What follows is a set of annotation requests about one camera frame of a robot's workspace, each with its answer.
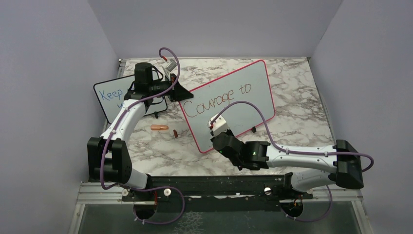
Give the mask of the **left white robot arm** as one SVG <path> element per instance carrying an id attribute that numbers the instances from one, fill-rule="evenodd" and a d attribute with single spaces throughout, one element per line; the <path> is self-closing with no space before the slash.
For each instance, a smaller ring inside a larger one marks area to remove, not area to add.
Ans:
<path id="1" fill-rule="evenodd" d="M 153 187 L 148 174 L 132 167 L 127 142 L 139 122 L 146 115 L 155 98 L 168 97 L 171 102 L 193 98 L 194 95 L 178 81 L 174 69 L 180 69 L 173 59 L 162 64 L 163 78 L 154 80 L 156 68 L 148 62 L 135 65 L 134 81 L 127 90 L 123 105 L 109 128 L 100 137 L 87 143 L 89 177 L 100 182 L 113 182 L 134 188 L 141 200 L 151 198 Z"/>

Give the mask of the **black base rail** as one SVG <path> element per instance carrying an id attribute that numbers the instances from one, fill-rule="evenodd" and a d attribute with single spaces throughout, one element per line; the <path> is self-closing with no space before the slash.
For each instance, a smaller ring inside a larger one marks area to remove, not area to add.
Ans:
<path id="1" fill-rule="evenodd" d="M 283 209 L 298 216 L 302 204 L 316 192 L 295 192 L 292 174 L 240 176 L 153 176 L 151 191 L 125 189 L 122 201 L 132 202 L 138 211 L 238 212 Z"/>

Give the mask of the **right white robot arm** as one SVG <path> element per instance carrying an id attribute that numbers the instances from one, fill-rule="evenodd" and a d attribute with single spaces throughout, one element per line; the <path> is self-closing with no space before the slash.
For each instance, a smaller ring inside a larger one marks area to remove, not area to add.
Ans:
<path id="1" fill-rule="evenodd" d="M 238 170 L 258 171 L 276 167 L 298 167 L 302 172 L 288 176 L 281 185 L 286 198 L 294 198 L 300 192 L 320 186 L 335 184 L 344 189 L 364 187 L 361 157 L 346 140 L 337 140 L 335 145 L 305 147 L 310 154 L 302 155 L 302 147 L 280 146 L 276 148 L 267 141 L 242 142 L 230 129 L 211 132 L 213 149 L 229 159 Z"/>

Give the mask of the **aluminium frame rail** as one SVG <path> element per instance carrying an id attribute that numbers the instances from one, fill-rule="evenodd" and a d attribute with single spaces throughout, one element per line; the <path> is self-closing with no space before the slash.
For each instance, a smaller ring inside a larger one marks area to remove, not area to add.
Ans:
<path id="1" fill-rule="evenodd" d="M 113 234 L 120 227 L 121 221 L 131 204 L 124 202 L 119 187 L 103 190 L 99 183 L 81 183 L 72 221 L 70 234 Z"/>

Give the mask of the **red framed whiteboard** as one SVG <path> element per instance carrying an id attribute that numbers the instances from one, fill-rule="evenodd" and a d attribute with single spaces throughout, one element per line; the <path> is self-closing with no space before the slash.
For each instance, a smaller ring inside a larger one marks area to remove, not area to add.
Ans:
<path id="1" fill-rule="evenodd" d="M 191 93 L 194 97 L 179 105 L 200 153 L 212 150 L 208 121 L 229 104 L 241 102 L 222 114 L 235 136 L 263 122 L 257 110 L 244 101 L 254 104 L 266 121 L 276 113 L 266 63 L 262 59 L 200 85 Z"/>

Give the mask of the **black framed written whiteboard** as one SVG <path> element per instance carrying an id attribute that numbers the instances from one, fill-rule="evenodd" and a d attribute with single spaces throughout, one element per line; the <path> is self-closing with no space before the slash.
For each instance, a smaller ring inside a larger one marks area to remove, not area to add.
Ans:
<path id="1" fill-rule="evenodd" d="M 134 81 L 134 75 L 116 78 L 93 86 L 96 97 L 104 112 L 106 120 L 111 124 L 122 108 L 124 96 Z"/>

